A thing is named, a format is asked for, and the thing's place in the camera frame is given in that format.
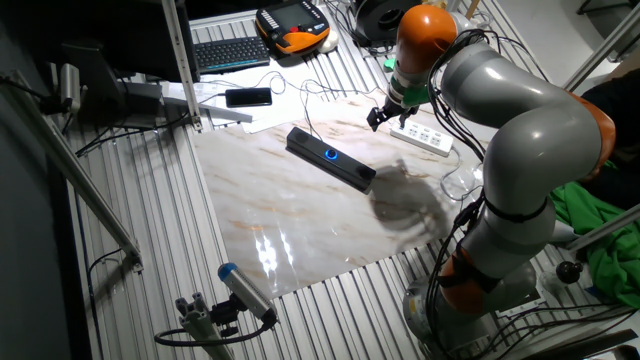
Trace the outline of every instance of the robotic arm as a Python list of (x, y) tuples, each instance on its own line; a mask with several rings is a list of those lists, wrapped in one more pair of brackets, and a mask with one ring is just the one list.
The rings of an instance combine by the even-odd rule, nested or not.
[(418, 5), (407, 11), (398, 27), (396, 65), (384, 107), (372, 109), (367, 117), (373, 131), (398, 115), (404, 126), (420, 104), (429, 102), (426, 83), (431, 67), (458, 34), (470, 28), (462, 14), (435, 6)]
[[(385, 106), (368, 118), (374, 131), (392, 116), (403, 122), (428, 101), (420, 94), (430, 68), (464, 29), (457, 15), (429, 5), (405, 14)], [(548, 194), (602, 166), (613, 151), (615, 127), (594, 105), (516, 67), (486, 43), (458, 52), (441, 87), (453, 111), (499, 128), (484, 159), (485, 205), (440, 273), (438, 323), (445, 346), (453, 346), (460, 326), (508, 309), (535, 288), (529, 260), (555, 226)], [(404, 299), (407, 324), (421, 339), (430, 335), (427, 287), (414, 282)]]

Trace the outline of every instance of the marble surface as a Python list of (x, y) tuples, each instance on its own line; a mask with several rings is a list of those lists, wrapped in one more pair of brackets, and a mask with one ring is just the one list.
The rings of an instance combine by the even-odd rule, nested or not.
[[(273, 297), (445, 236), (460, 203), (440, 178), (455, 168), (445, 158), (376, 133), (366, 115), (377, 100), (354, 96), (309, 109), (323, 140), (376, 169), (360, 192), (285, 150), (293, 126), (246, 134), (232, 127), (197, 135), (195, 146), (230, 261)], [(412, 120), (442, 131), (423, 106)], [(485, 144), (495, 130), (467, 123)], [(460, 196), (481, 184), (478, 160), (464, 145), (461, 168), (445, 182)]]

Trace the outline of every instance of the blue camera lens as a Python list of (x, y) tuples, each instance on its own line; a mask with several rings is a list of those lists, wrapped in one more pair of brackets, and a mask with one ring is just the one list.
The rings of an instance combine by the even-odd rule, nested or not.
[(324, 152), (324, 156), (326, 156), (329, 160), (335, 160), (338, 158), (338, 153), (335, 150), (329, 149)]

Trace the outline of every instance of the blue light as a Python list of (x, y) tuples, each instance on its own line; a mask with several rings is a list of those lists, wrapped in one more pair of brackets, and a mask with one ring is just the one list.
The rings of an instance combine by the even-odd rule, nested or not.
[(335, 151), (335, 150), (327, 150), (327, 151), (324, 152), (324, 156), (326, 156), (327, 159), (329, 159), (329, 160), (335, 160), (335, 159), (338, 158), (338, 152)]

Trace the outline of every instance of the smartphone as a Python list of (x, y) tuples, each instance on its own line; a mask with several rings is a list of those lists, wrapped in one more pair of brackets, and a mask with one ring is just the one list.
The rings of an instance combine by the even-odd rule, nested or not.
[(224, 93), (227, 107), (266, 106), (271, 105), (271, 89), (232, 89)]

